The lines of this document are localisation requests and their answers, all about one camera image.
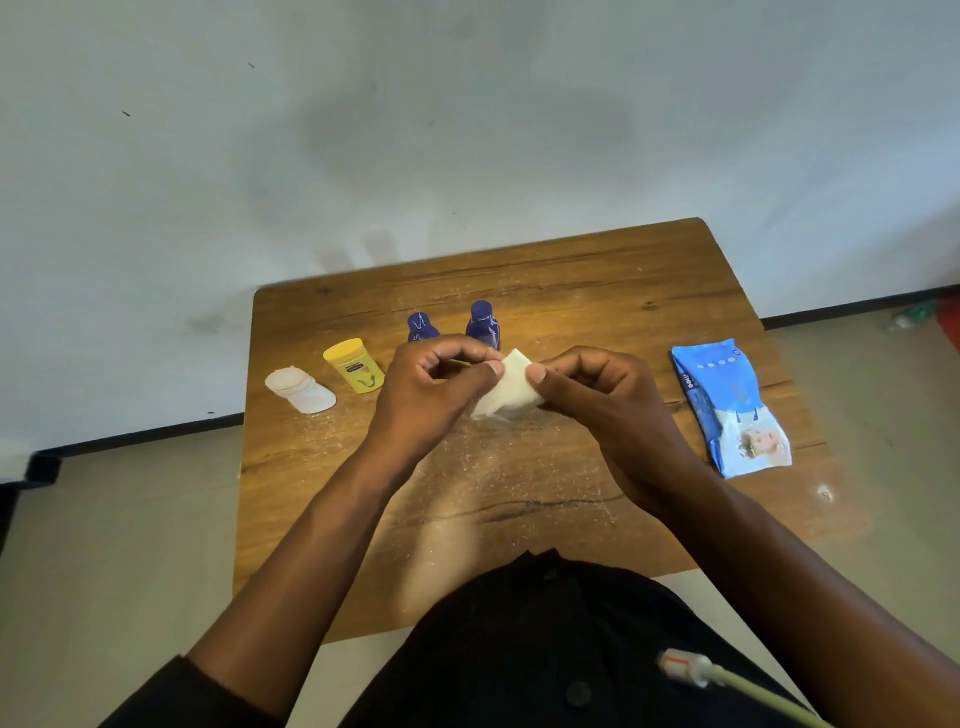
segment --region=wood grain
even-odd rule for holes
[[[351,393],[324,363],[324,349],[359,336],[386,369],[406,340],[410,313],[426,311],[440,331],[462,332],[476,299],[493,303],[505,352],[518,348],[536,361],[590,344],[647,359],[685,437],[705,458],[669,351],[735,338],[790,438],[795,464],[734,485],[805,540],[869,528],[707,225],[689,219],[259,290],[235,592],[366,433],[376,394]],[[267,374],[290,365],[332,389],[337,406],[308,417],[269,392]],[[817,496],[820,484],[832,500]],[[413,624],[475,574],[552,546],[567,558],[649,576],[694,566],[662,525],[620,494],[576,423],[539,411],[509,428],[462,419],[391,501],[327,640]]]

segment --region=blue bottle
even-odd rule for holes
[[[493,306],[489,301],[477,301],[470,307],[467,336],[494,349],[500,348],[500,324],[493,318]]]
[[[440,336],[440,332],[430,324],[430,318],[419,311],[410,314],[407,319],[407,326],[410,328],[407,341],[419,341],[420,339],[432,339],[434,336]]]

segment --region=person's right hand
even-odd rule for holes
[[[708,472],[667,411],[645,361],[574,347],[527,367],[527,381],[549,407],[586,427],[613,479],[643,510],[659,514],[671,488]]]

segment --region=hand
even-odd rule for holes
[[[708,471],[674,423],[642,359],[574,347],[531,364],[526,374],[550,409],[590,431],[616,484],[654,516],[673,484]]]
[[[396,463],[402,484],[464,410],[503,376],[501,359],[502,353],[469,336],[437,336],[398,347],[362,448]]]

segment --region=black shirt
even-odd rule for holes
[[[793,697],[670,590],[623,569],[525,553],[438,602],[342,726],[793,726],[731,689],[667,679],[668,647]],[[273,728],[178,657],[104,723]]]

